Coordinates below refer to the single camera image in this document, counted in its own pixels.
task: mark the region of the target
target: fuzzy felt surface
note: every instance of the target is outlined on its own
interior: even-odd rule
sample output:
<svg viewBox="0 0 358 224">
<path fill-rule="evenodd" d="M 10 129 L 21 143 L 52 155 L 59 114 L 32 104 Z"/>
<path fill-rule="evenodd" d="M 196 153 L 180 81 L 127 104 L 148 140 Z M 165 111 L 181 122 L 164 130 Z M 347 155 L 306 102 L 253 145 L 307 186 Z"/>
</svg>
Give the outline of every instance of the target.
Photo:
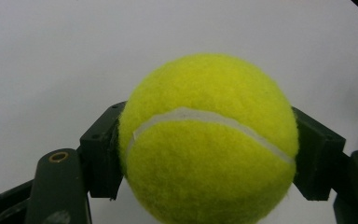
<svg viewBox="0 0 358 224">
<path fill-rule="evenodd" d="M 178 107 L 234 119 L 294 158 L 296 119 L 276 83 L 235 57 L 185 56 L 145 78 L 119 126 L 123 172 L 139 202 L 158 220 L 256 223 L 267 215 L 288 190 L 295 164 L 252 136 L 210 120 L 163 120 L 134 138 L 145 122 Z"/>
</svg>

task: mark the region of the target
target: white seam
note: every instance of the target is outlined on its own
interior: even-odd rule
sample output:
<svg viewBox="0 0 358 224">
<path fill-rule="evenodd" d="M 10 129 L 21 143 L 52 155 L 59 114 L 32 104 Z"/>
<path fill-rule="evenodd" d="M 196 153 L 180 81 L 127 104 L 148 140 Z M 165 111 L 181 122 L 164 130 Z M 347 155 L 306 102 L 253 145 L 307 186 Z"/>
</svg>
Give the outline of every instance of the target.
<svg viewBox="0 0 358 224">
<path fill-rule="evenodd" d="M 203 122 L 212 122 L 212 123 L 218 123 L 222 125 L 226 125 L 230 128 L 234 128 L 249 137 L 253 138 L 258 144 L 263 146 L 264 148 L 268 149 L 270 152 L 272 152 L 275 156 L 280 158 L 281 160 L 288 162 L 288 163 L 294 163 L 294 160 L 290 158 L 287 154 L 285 154 L 283 151 L 281 151 L 278 147 L 274 146 L 264 138 L 263 136 L 259 135 L 256 131 L 253 129 L 240 124 L 235 119 L 230 119 L 221 116 L 220 114 L 210 112 L 210 111 L 203 111 L 203 110 L 196 110 L 191 109 L 187 107 L 178 107 L 172 111 L 169 111 L 165 114 L 159 114 L 154 117 L 152 117 L 150 120 L 144 122 L 139 126 L 138 129 L 136 129 L 132 133 L 132 138 L 129 142 L 129 145 L 126 149 L 126 156 L 130 153 L 130 150 L 132 148 L 132 145 L 135 143 L 136 138 L 142 134 L 145 130 L 150 128 L 153 125 L 156 125 L 161 122 L 166 121 L 182 121 L 182 120 L 196 120 L 196 121 L 203 121 Z"/>
</svg>

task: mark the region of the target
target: yellow tennis ball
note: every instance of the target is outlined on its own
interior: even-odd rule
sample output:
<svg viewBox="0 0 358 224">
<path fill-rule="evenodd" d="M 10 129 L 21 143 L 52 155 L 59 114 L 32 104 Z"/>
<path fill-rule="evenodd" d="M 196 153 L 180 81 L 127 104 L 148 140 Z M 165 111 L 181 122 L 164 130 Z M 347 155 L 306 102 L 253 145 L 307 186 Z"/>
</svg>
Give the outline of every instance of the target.
<svg viewBox="0 0 358 224">
<path fill-rule="evenodd" d="M 256 223 L 296 171 L 296 120 L 277 84 L 223 54 L 166 63 L 120 117 L 123 173 L 163 223 Z"/>
</svg>

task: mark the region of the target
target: mounting hole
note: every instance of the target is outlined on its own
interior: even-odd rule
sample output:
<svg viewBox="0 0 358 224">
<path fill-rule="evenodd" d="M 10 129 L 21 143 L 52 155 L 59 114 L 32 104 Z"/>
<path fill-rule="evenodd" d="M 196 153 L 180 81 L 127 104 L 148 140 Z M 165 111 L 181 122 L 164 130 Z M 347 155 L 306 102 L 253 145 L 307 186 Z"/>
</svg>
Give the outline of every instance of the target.
<svg viewBox="0 0 358 224">
<path fill-rule="evenodd" d="M 69 154 L 67 152 L 56 152 L 52 154 L 48 160 L 50 162 L 61 162 L 66 160 L 69 157 Z"/>
</svg>

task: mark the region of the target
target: white surface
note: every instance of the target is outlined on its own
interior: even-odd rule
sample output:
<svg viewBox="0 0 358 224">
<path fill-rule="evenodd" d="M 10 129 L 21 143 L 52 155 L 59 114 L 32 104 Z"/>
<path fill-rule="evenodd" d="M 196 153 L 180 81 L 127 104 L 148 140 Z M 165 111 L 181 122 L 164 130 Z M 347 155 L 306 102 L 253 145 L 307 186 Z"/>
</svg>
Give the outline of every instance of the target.
<svg viewBox="0 0 358 224">
<path fill-rule="evenodd" d="M 358 8 L 349 0 L 0 1 L 0 192 L 83 132 L 157 66 L 225 52 L 274 77 L 292 104 L 358 149 Z M 260 223 L 335 223 L 292 188 Z M 157 223 L 124 182 L 94 223 Z"/>
</svg>

